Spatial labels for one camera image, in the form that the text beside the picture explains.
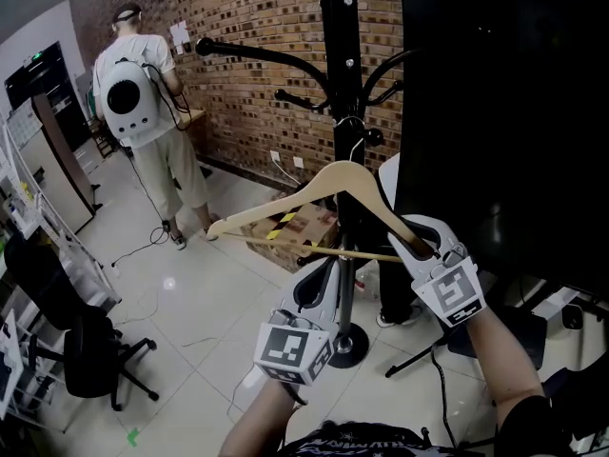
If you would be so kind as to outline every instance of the green tape on floor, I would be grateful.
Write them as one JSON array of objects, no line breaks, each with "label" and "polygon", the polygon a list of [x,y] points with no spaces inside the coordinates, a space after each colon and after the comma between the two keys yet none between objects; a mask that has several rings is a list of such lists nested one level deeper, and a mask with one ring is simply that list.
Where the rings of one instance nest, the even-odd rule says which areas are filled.
[{"label": "green tape on floor", "polygon": [[137,431],[137,428],[134,428],[131,433],[128,433],[127,441],[132,447],[137,447],[137,444],[135,443],[135,437],[137,437],[139,434],[140,432]]}]

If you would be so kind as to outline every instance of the person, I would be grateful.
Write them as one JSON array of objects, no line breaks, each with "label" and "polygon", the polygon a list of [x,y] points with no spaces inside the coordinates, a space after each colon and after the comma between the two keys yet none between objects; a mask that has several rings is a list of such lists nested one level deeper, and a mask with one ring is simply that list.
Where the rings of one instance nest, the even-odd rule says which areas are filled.
[{"label": "person", "polygon": [[[516,337],[491,308],[483,309],[465,323],[488,390],[497,405],[499,435],[495,440],[495,455],[573,455],[569,448],[570,435],[561,431],[533,363]],[[319,430],[278,450],[293,407],[294,400],[282,383],[269,379],[228,433],[220,456],[471,454],[456,448],[432,447],[406,428],[353,422],[343,425],[326,422]]]},{"label": "person", "polygon": [[[367,209],[361,210],[358,232],[358,247],[363,252],[396,255],[387,239],[387,225]],[[369,261],[356,259],[355,269]],[[377,324],[381,328],[396,325],[410,326],[422,318],[423,308],[417,303],[417,293],[410,288],[412,277],[401,263],[379,263],[379,293],[381,310]]]},{"label": "person", "polygon": [[187,241],[178,229],[175,219],[182,202],[174,186],[172,172],[180,184],[185,203],[195,211],[206,233],[218,217],[209,213],[206,180],[190,140],[185,132],[178,129],[181,124],[180,114],[160,83],[162,78],[173,96],[182,93],[184,88],[176,73],[167,41],[160,35],[141,34],[141,28],[142,10],[137,4],[125,4],[114,12],[112,29],[117,34],[116,40],[102,51],[93,69],[95,109],[98,118],[103,120],[101,83],[114,64],[123,57],[143,56],[146,63],[154,66],[161,74],[156,77],[154,74],[157,71],[149,69],[150,78],[157,82],[165,97],[165,100],[159,103],[158,125],[152,130],[131,135],[122,141],[125,146],[133,149],[135,164],[147,194],[162,219],[168,221],[171,240],[178,250],[182,250]]}]

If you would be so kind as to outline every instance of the tile floor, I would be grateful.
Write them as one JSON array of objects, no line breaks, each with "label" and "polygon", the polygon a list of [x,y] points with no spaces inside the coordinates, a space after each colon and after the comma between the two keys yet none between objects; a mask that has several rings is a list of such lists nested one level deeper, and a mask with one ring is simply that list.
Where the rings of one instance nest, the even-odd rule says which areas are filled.
[{"label": "tile floor", "polygon": [[[81,401],[59,387],[42,418],[56,427],[70,419],[73,423],[66,435],[49,437],[62,456],[213,457],[263,382],[259,372],[249,373],[255,338],[289,273],[245,244],[222,238],[207,242],[194,214],[182,209],[178,219],[188,237],[186,250],[178,252],[171,243],[147,248],[123,259],[117,275],[109,269],[110,262],[145,244],[158,218],[122,153],[110,156],[90,179],[102,185],[97,201],[104,207],[79,237],[108,267],[108,278],[123,297],[110,317],[122,324],[126,340],[148,337],[157,342],[158,349],[134,361],[132,369],[161,398],[154,403],[124,384],[124,410],[113,412],[109,397]],[[221,216],[262,204],[274,192],[221,170],[207,182],[212,210]],[[383,377],[394,363],[434,341],[440,328],[426,316],[410,328],[381,330],[375,322],[379,308],[373,302],[355,304],[353,319],[368,333],[371,350],[355,368],[326,368],[315,387],[303,391],[309,405],[290,421],[288,441],[330,418],[384,422],[415,431],[427,427],[434,443],[448,445],[440,380],[429,360],[391,380]],[[542,374],[589,364],[602,350],[601,336],[600,324],[586,318],[584,334],[550,341]],[[587,348],[598,353],[590,354]],[[438,359],[457,439],[490,436],[494,419],[478,364],[445,349]],[[136,447],[128,441],[134,429],[139,432]]]}]

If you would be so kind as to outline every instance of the wall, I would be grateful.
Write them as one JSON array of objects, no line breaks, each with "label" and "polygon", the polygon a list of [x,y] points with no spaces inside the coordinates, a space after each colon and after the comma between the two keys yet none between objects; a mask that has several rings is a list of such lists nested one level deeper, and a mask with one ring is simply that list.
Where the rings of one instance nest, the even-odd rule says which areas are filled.
[{"label": "wall", "polygon": [[[64,54],[66,68],[72,86],[76,88],[76,78],[85,72],[70,12],[66,0],[42,13],[6,41],[0,44],[0,109],[8,114],[11,110],[9,96],[4,82],[38,51],[44,50],[59,41]],[[76,92],[81,109],[80,93]]]},{"label": "wall", "polygon": [[[74,26],[86,63],[94,62],[110,36],[109,22],[117,5],[128,0],[72,0]],[[133,0],[145,11],[146,31],[164,35],[186,20],[193,42],[208,36],[226,42],[293,53],[325,70],[319,0]],[[360,0],[363,73],[402,50],[401,0]],[[225,163],[285,179],[270,163],[269,151],[282,154],[282,164],[301,178],[312,176],[333,160],[332,123],[327,114],[309,113],[273,99],[277,88],[319,101],[323,94],[302,71],[282,65],[226,57],[205,59],[192,53],[176,56],[194,108],[208,112],[209,142],[205,154]],[[399,71],[385,76],[389,86]],[[367,122],[380,128],[385,146],[367,154],[376,168],[399,149],[401,96],[372,109]],[[295,169],[292,156],[304,158]]]}]

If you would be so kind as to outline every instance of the cardboard box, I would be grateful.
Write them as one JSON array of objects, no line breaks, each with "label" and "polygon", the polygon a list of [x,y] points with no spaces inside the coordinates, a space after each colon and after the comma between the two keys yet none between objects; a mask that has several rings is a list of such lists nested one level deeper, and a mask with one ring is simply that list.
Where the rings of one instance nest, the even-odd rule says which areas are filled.
[{"label": "cardboard box", "polygon": [[[322,248],[331,246],[338,234],[336,213],[311,203],[302,205],[288,222],[282,222],[284,217],[285,213],[282,213],[241,227],[242,234],[257,239],[266,239],[271,232],[274,232],[271,237],[276,240]],[[307,257],[312,253],[295,248],[276,248],[250,243],[247,245],[254,252],[290,272],[300,269],[297,264],[299,257]]]}]

